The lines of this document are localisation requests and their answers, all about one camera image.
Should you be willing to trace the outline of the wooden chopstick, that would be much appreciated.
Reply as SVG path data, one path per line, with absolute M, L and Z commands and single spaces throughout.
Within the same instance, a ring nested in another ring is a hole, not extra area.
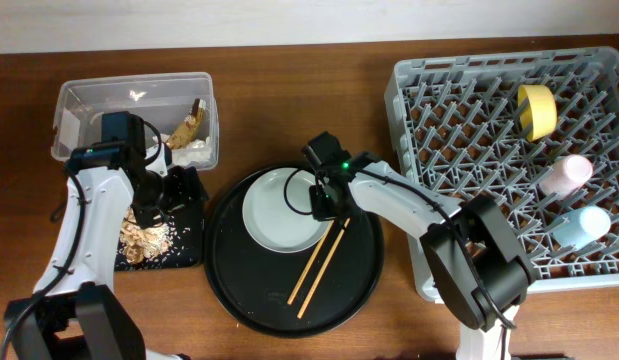
M 321 248 L 322 248 L 322 246 L 323 246 L 323 244 L 324 244 L 324 242 L 325 242 L 325 240 L 327 238 L 327 235 L 329 234 L 333 224 L 334 224 L 333 220 L 328 223 L 328 226 L 327 226 L 327 229 L 326 229 L 325 233 L 322 235 L 322 237 L 318 241 L 317 245 L 315 246 L 315 248 L 314 248 L 314 250 L 313 250 L 313 252 L 312 252 L 312 254 L 311 254 L 310 258 L 309 258 L 309 260 L 306 262 L 305 267 L 303 268 L 303 271 L 300 274 L 300 276 L 299 276 L 299 278 L 298 278 L 298 280 L 297 280 L 297 282 L 296 282 L 296 284 L 295 284 L 295 286 L 294 286 L 294 288 L 293 288 L 293 290 L 292 290 L 292 292 L 291 292 L 291 294 L 290 294 L 290 296 L 289 296 L 289 298 L 287 300 L 287 305 L 292 305 L 293 304 L 293 302 L 294 302 L 294 300 L 295 300 L 295 298 L 296 298 L 300 288 L 303 285 L 303 282 L 304 282 L 306 276 L 308 275 L 308 273 L 309 273 L 309 271 L 310 271 L 310 269 L 311 269 L 311 267 L 312 267 L 316 257 L 318 256 L 318 253 L 320 252 L 320 250 L 321 250 Z
M 322 266 L 321 266 L 321 268 L 320 268 L 320 270 L 319 270 L 319 272 L 318 272 L 318 274 L 317 274 L 317 276 L 316 276 L 316 278 L 315 278 L 315 280 L 314 280 L 314 282 L 313 282 L 313 284 L 312 284 L 312 286 L 311 286 L 307 296 L 304 299 L 304 302 L 303 302 L 303 304 L 302 304 L 302 306 L 301 306 L 301 308 L 300 308 L 300 310 L 299 310 L 299 312 L 297 314 L 297 318 L 298 319 L 301 319 L 303 317 L 307 307 L 309 306 L 311 300 L 313 299 L 313 296 L 314 296 L 314 294 L 315 294 L 315 292 L 316 292 L 316 290 L 318 288 L 318 285 L 320 284 L 320 282 L 321 282 L 321 280 L 322 280 L 322 278 L 323 278 L 323 276 L 324 276 L 324 274 L 326 272 L 326 269 L 328 268 L 328 266 L 329 266 L 329 264 L 330 264 L 330 262 L 331 262 L 331 260 L 332 260 L 332 258 L 334 256 L 334 254 L 335 254 L 335 251 L 337 250 L 337 248 L 338 248 L 338 246 L 339 246 L 339 244 L 341 242 L 341 239 L 343 238 L 343 236 L 344 236 L 344 234 L 345 234 L 345 232 L 346 232 L 346 230 L 348 228 L 348 225 L 350 224 L 350 221 L 351 221 L 350 218 L 348 218 L 348 219 L 346 219 L 344 221 L 344 223 L 343 223 L 343 225 L 342 225 L 342 227 L 340 229 L 340 232 L 338 233 L 338 236 L 334 240 L 334 242 L 333 242 L 333 244 L 332 244 L 332 246 L 331 246 L 331 248 L 329 250 L 328 255 L 326 256 L 326 258 L 325 258 L 325 260 L 324 260 L 324 262 L 323 262 L 323 264 L 322 264 Z

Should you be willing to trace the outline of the food scraps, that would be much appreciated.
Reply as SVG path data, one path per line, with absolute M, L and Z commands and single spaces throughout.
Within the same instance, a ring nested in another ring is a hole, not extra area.
M 132 209 L 128 208 L 119 243 L 125 260 L 131 265 L 138 265 L 145 260 L 155 260 L 169 250 L 173 244 L 172 229 L 167 223 L 143 229 L 137 224 Z

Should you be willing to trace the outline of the grey round plate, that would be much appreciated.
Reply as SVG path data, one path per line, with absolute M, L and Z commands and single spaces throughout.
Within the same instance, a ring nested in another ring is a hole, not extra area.
M 280 167 L 266 171 L 247 189 L 242 215 L 249 235 L 263 248 L 278 253 L 306 250 L 327 233 L 328 223 L 311 214 L 291 210 L 284 200 L 284 185 L 295 171 Z

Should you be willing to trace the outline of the white tissue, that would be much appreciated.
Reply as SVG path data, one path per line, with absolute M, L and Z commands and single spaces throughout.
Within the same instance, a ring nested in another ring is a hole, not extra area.
M 199 171 L 213 169 L 216 165 L 216 149 L 210 137 L 205 140 L 194 139 L 184 148 L 172 148 L 170 161 L 166 163 L 167 168 L 195 167 Z

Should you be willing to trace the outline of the gold snack wrapper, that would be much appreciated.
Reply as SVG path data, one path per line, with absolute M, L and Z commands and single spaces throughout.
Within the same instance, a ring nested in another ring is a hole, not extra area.
M 194 140 L 203 122 L 205 108 L 206 102 L 203 99 L 196 99 L 194 101 L 189 114 L 167 139 L 166 145 L 170 149 L 185 148 Z

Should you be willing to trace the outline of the yellow bowl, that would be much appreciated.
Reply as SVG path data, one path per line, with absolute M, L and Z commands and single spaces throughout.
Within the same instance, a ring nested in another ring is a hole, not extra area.
M 545 85 L 520 85 L 518 108 L 527 102 L 520 114 L 520 124 L 525 138 L 533 142 L 550 135 L 557 127 L 557 107 L 554 95 Z

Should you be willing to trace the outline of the pink plastic cup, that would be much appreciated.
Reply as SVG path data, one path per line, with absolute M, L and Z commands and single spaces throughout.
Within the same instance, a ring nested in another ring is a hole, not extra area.
M 550 174 L 540 182 L 547 196 L 556 194 L 562 200 L 580 189 L 593 175 L 593 164 L 584 156 L 568 155 L 552 166 Z

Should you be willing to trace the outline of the blue plastic cup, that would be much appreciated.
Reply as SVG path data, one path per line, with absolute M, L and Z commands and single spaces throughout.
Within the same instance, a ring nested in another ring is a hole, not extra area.
M 597 206 L 586 206 L 566 213 L 566 223 L 554 231 L 554 238 L 561 247 L 579 250 L 608 233 L 611 219 Z

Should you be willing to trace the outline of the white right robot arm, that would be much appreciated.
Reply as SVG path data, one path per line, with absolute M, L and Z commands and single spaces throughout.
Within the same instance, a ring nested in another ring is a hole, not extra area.
M 533 267 L 495 201 L 468 202 L 409 182 L 368 153 L 308 155 L 317 220 L 355 209 L 416 239 L 447 309 L 460 323 L 459 359 L 508 359 L 514 317 L 534 282 Z

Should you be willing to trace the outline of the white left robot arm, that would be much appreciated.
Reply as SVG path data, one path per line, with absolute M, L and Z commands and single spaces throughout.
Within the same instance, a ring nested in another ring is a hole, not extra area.
M 65 164 L 68 199 L 52 257 L 28 298 L 5 311 L 4 358 L 159 359 L 114 295 L 127 211 L 142 228 L 175 220 L 203 229 L 207 196 L 195 168 L 167 166 L 165 147 L 114 140 L 76 148 Z

